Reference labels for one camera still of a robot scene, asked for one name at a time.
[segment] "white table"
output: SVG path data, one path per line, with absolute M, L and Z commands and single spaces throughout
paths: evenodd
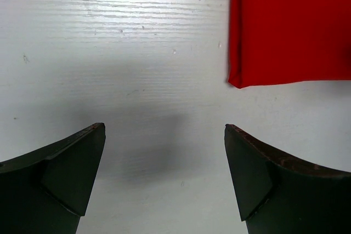
M 247 233 L 234 123 L 351 171 L 351 84 L 225 84 L 229 0 L 0 0 L 0 161 L 106 124 L 81 234 Z

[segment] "black object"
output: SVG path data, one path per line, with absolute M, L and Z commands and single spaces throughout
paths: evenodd
M 0 233 L 74 234 L 85 215 L 105 144 L 96 123 L 0 164 Z
M 231 124 L 225 149 L 249 234 L 350 233 L 351 173 L 301 160 Z

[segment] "white tabletop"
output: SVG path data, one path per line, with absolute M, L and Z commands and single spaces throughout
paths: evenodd
M 351 84 L 230 88 L 228 6 L 0 0 L 0 161 L 104 122 L 81 234 L 247 233 L 226 123 L 351 171 Z

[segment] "red fabric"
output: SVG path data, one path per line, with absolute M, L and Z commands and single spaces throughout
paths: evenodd
M 238 88 L 351 79 L 351 0 L 231 0 Z

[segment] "red cloth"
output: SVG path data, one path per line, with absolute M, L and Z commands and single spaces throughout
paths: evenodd
M 231 0 L 229 83 L 351 79 L 351 0 Z

